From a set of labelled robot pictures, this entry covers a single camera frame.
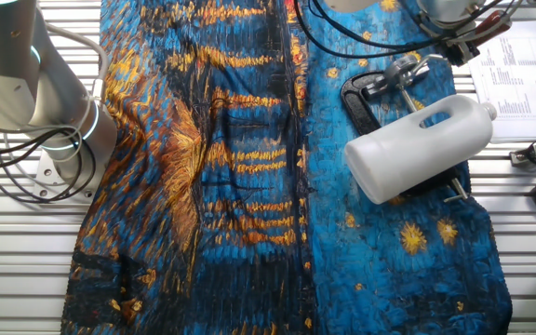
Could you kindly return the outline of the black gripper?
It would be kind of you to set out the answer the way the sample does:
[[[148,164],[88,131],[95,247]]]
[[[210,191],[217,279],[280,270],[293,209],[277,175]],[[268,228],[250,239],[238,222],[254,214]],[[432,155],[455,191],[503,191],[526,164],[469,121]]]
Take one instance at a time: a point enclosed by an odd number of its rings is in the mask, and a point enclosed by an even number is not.
[[[442,44],[444,56],[451,65],[461,67],[476,58],[480,51],[472,41],[444,42]]]

